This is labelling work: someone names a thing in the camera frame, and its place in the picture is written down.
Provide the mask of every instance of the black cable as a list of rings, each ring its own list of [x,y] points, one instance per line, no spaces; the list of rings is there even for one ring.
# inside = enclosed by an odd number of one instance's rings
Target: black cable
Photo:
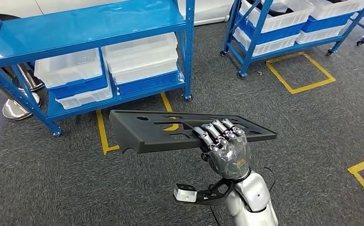
[[[264,168],[266,168],[267,170],[269,170],[272,174],[273,174],[273,183],[272,183],[272,185],[271,185],[271,187],[270,187],[270,189],[269,189],[269,192],[272,190],[272,188],[273,188],[273,185],[275,184],[275,182],[276,182],[276,178],[275,178],[275,174],[273,173],[273,171],[270,169],[270,168],[268,168],[268,167],[266,167],[266,166],[264,166]]]
[[[215,219],[215,221],[217,222],[218,226],[221,226],[221,224],[219,223],[219,221],[218,221],[217,217],[215,216],[215,213],[214,213],[213,207],[212,207],[212,206],[210,206],[210,209],[211,209],[211,212],[213,213],[214,219]]]

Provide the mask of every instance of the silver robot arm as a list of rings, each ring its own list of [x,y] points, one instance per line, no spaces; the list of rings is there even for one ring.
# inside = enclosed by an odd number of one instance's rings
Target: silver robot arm
[[[215,120],[193,130],[206,145],[203,152],[208,156],[206,160],[210,166],[223,180],[230,182],[228,192],[219,194],[219,197],[225,201],[234,224],[277,226],[277,217],[265,181],[249,167],[251,154],[244,131],[228,119]],[[193,186],[188,186],[189,190],[185,190],[185,187],[186,185],[177,185],[174,190],[175,199],[180,202],[196,202],[198,192]],[[211,195],[214,192],[209,189],[199,194]]]

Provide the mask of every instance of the robotic finger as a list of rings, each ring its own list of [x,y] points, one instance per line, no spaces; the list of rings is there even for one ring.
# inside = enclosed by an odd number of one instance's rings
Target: robotic finger
[[[214,120],[211,124],[213,124],[218,131],[220,131],[226,138],[235,139],[236,135],[229,131],[219,120]]]
[[[201,128],[207,130],[211,134],[211,136],[215,140],[216,145],[218,145],[219,148],[222,148],[223,146],[228,144],[228,141],[223,136],[221,136],[221,134],[218,132],[213,124],[203,124]]]
[[[224,119],[221,121],[221,123],[226,128],[233,131],[233,133],[236,134],[238,137],[244,136],[244,131],[240,128],[237,128],[232,122],[229,121],[229,119]]]
[[[218,146],[211,139],[210,135],[203,131],[200,127],[194,127],[193,131],[197,134],[197,136],[204,141],[207,148],[211,151],[217,152],[219,150]]]

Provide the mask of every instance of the gray carpet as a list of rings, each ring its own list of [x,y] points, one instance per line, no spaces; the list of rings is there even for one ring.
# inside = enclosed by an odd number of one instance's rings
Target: gray carpet
[[[355,46],[364,31],[356,28],[332,56],[324,55],[331,45],[307,50],[336,81],[292,95],[264,61],[250,66],[247,79],[236,78],[237,60],[218,55],[226,27],[196,27],[194,99],[168,92],[174,111],[240,114],[278,132],[276,140],[253,143],[252,151],[253,167],[268,184],[272,176],[263,167],[276,175],[271,196],[280,225],[364,225],[364,189],[347,171],[364,161],[364,45]],[[297,83],[305,85],[322,79],[310,66],[298,57],[277,70],[292,84],[310,78]],[[117,108],[165,110],[159,95]],[[109,111],[102,113],[115,145]],[[0,225],[96,226],[107,216],[118,225],[216,225],[209,207],[172,198],[175,183],[205,189],[219,179],[199,150],[103,156],[94,112],[59,122],[61,137],[33,117],[2,120]],[[215,214],[231,225],[223,206]]]

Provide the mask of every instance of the robotic hand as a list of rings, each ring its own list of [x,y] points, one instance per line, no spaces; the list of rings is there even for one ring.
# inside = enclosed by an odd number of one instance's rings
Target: robotic hand
[[[250,171],[250,148],[242,129],[228,119],[214,120],[209,124],[194,127],[193,131],[203,140],[203,159],[215,172],[226,179],[240,179]]]

